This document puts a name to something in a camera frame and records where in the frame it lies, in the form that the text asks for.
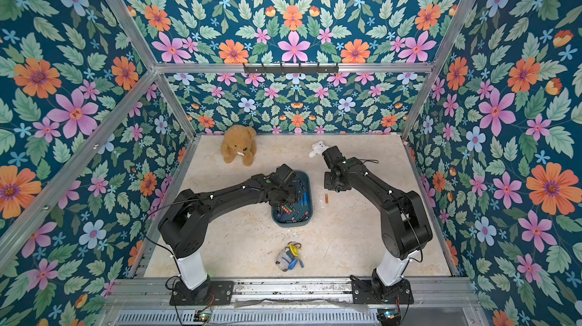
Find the teal plastic storage box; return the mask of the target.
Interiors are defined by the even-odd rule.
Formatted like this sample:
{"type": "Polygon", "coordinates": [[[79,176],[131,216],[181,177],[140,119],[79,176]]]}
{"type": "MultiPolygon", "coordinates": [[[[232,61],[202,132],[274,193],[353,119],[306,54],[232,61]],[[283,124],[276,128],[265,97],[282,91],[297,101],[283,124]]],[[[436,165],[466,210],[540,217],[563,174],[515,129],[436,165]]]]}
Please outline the teal plastic storage box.
{"type": "Polygon", "coordinates": [[[309,176],[303,171],[297,171],[291,182],[301,188],[301,200],[293,206],[287,205],[292,212],[286,214],[281,206],[271,209],[272,220],[280,227],[299,227],[308,224],[313,215],[312,193],[309,176]],[[303,193],[307,193],[309,204],[303,206],[303,193]]]}

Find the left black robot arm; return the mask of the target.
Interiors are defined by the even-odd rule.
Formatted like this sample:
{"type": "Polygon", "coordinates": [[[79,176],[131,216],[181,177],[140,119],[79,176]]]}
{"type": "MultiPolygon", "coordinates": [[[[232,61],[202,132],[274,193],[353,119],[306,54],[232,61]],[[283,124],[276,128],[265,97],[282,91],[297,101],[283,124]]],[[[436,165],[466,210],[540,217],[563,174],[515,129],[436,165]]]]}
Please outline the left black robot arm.
{"type": "Polygon", "coordinates": [[[308,193],[307,186],[288,165],[281,165],[271,174],[255,174],[220,190],[181,191],[158,224],[159,233],[174,256],[180,284],[188,291],[198,291],[209,284],[210,277],[199,250],[212,221],[260,203],[275,209],[306,203],[308,193]]]}

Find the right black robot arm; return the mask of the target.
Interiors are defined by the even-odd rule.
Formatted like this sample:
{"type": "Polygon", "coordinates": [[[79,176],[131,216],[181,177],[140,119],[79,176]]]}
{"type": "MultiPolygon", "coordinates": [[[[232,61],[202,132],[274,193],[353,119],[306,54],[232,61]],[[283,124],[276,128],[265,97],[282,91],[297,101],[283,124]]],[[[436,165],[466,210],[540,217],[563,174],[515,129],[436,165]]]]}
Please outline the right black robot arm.
{"type": "Polygon", "coordinates": [[[356,157],[346,158],[336,146],[323,151],[328,167],[324,188],[337,193],[355,190],[380,214],[380,233],[386,253],[373,271],[378,290],[400,283],[409,262],[424,260],[424,247],[433,239],[433,231],[421,196],[404,192],[380,179],[356,157]]]}

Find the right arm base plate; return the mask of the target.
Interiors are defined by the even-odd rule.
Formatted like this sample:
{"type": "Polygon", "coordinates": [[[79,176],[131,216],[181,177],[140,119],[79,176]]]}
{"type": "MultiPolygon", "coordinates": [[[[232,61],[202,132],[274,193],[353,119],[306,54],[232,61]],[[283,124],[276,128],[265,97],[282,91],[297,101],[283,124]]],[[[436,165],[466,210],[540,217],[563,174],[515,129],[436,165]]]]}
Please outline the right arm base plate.
{"type": "Polygon", "coordinates": [[[353,303],[355,304],[405,304],[414,303],[410,282],[403,278],[392,286],[386,286],[377,276],[360,278],[350,276],[353,303]]]}

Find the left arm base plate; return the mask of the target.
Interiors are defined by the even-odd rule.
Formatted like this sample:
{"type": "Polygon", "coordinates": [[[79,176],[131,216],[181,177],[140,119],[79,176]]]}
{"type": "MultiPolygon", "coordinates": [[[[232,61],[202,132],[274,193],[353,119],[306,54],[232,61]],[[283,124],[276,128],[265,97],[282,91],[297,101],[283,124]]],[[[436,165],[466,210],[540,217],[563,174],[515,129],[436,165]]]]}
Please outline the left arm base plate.
{"type": "Polygon", "coordinates": [[[213,281],[210,278],[194,290],[182,281],[177,281],[171,288],[171,306],[224,306],[231,302],[233,281],[213,281]]]}

